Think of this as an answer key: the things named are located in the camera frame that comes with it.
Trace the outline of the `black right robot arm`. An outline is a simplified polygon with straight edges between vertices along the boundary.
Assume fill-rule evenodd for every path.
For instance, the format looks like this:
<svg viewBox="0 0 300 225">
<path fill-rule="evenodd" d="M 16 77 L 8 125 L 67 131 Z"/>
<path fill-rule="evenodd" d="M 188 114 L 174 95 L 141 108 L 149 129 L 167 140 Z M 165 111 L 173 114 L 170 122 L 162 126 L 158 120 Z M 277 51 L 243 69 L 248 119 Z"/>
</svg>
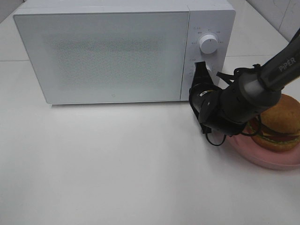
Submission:
<svg viewBox="0 0 300 225">
<path fill-rule="evenodd" d="M 227 83 L 225 89 L 213 83 L 204 61 L 195 63 L 190 106 L 205 135 L 213 129 L 225 137 L 242 134 L 248 121 L 274 106 L 281 90 L 300 76 L 300 33 L 264 65 L 217 76 Z"/>
</svg>

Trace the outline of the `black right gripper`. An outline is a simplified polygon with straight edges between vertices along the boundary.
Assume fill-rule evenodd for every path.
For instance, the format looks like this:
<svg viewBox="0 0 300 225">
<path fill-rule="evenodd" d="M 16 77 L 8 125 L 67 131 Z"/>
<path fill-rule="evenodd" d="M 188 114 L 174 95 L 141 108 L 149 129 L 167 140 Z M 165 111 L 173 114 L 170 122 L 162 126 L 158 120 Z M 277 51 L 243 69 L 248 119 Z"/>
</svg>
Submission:
<svg viewBox="0 0 300 225">
<path fill-rule="evenodd" d="M 189 103 L 202 132 L 221 132 L 221 89 L 214 84 L 204 61 L 195 63 L 195 73 L 189 90 Z"/>
</svg>

